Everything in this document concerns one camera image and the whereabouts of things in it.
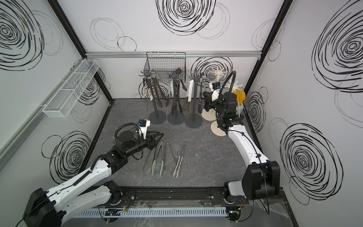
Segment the slim black tongs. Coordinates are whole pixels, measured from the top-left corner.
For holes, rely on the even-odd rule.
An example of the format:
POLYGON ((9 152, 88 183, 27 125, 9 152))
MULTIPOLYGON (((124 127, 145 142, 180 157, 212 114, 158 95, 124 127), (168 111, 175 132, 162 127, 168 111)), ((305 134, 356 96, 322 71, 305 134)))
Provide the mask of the slim black tongs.
POLYGON ((205 78, 205 73, 200 73, 200 81, 199 81, 199 105, 198 105, 198 112, 202 114, 202 99, 203 99, 203 81, 205 78))

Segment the dark grey rack stand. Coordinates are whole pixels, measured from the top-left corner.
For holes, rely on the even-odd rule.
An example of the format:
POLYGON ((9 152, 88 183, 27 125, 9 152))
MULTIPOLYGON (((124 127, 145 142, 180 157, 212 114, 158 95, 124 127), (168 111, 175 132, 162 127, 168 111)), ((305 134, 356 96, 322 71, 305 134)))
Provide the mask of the dark grey rack stand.
POLYGON ((185 119, 185 124, 189 128, 199 128, 203 123, 202 117, 197 114, 197 93, 198 93, 198 83, 200 82, 200 77, 196 76, 193 78, 194 81, 194 91, 193 91, 193 107, 192 107, 192 115, 189 118, 185 119))
POLYGON ((180 125, 185 120, 185 115, 182 110, 182 105, 180 101, 180 82, 179 75, 182 73, 180 68, 176 69, 169 75, 170 78, 170 88, 173 94, 173 103, 171 107, 171 112, 167 117, 167 120, 172 125, 180 125))
POLYGON ((154 94, 154 89, 153 89, 152 82, 151 82, 152 73, 150 71, 143 71, 142 74, 143 75, 140 75, 140 77, 146 78, 147 86, 151 91, 151 96, 153 97, 152 103, 153 103, 154 111, 149 115, 149 120, 151 121, 152 124, 155 124, 155 125, 162 124, 166 120, 166 113, 163 111, 159 111, 157 109, 157 104, 156 104, 157 97, 154 94))

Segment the black ring tongs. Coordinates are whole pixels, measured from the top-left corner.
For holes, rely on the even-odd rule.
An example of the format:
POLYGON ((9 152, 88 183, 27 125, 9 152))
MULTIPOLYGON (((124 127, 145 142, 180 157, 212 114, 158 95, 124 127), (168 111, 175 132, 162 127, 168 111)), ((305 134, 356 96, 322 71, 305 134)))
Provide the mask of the black ring tongs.
POLYGON ((173 80, 173 105, 171 109, 172 116, 177 117, 178 110, 182 113, 182 106, 180 103, 180 80, 179 76, 174 75, 174 72, 170 75, 173 80))

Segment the black silicone tongs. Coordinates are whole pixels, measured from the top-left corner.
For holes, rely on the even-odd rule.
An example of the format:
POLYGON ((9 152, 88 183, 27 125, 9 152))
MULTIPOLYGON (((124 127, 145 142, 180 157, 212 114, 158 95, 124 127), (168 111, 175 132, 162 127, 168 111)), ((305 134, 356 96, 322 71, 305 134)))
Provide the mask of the black silicone tongs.
POLYGON ((154 87, 155 87, 155 93, 156 93, 156 96, 157 96, 158 105, 160 107, 163 107, 163 104, 161 102, 161 100, 163 99, 163 100, 165 100, 165 107, 167 107, 169 105, 169 99, 163 93, 157 78, 153 78, 153 81, 154 81, 154 87))

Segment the white handled steel tongs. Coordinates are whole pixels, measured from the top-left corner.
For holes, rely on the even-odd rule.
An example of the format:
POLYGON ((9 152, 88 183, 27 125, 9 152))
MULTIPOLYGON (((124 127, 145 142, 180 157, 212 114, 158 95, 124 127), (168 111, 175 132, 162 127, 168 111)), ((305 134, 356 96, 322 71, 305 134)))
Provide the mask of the white handled steel tongs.
POLYGON ((149 79, 146 79, 146 88, 145 88, 145 96, 152 101, 154 99, 153 97, 153 92, 151 91, 150 88, 150 83, 149 83, 149 79))

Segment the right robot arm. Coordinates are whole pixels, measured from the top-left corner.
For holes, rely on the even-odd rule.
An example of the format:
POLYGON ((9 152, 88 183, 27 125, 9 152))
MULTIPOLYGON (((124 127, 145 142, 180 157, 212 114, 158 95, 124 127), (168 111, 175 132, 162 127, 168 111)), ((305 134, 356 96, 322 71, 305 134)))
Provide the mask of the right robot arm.
POLYGON ((243 124, 243 115, 237 114, 237 95, 233 93, 233 86, 230 85, 227 92, 222 92, 227 82, 234 84, 235 79, 236 71, 232 71, 226 82, 214 82, 210 92, 203 92, 204 109, 215 110, 218 128, 234 142, 246 165, 241 180, 225 183, 225 198, 268 199, 279 194, 280 166, 276 161, 269 160, 249 136, 243 124))

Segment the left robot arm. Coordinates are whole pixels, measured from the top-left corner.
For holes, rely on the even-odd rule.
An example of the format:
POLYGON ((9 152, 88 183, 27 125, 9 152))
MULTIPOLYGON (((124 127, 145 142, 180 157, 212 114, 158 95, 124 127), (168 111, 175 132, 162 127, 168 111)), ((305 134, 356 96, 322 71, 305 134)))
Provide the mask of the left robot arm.
POLYGON ((95 206, 118 205, 125 196, 114 181, 105 182, 92 191, 89 189, 125 166, 130 156, 145 148, 157 147, 164 134, 148 130, 150 124, 149 120, 140 119, 137 123, 120 126, 114 133, 115 145, 106 154, 99 155, 91 167, 49 190, 35 190, 29 197, 22 221, 28 227, 60 227, 95 206))

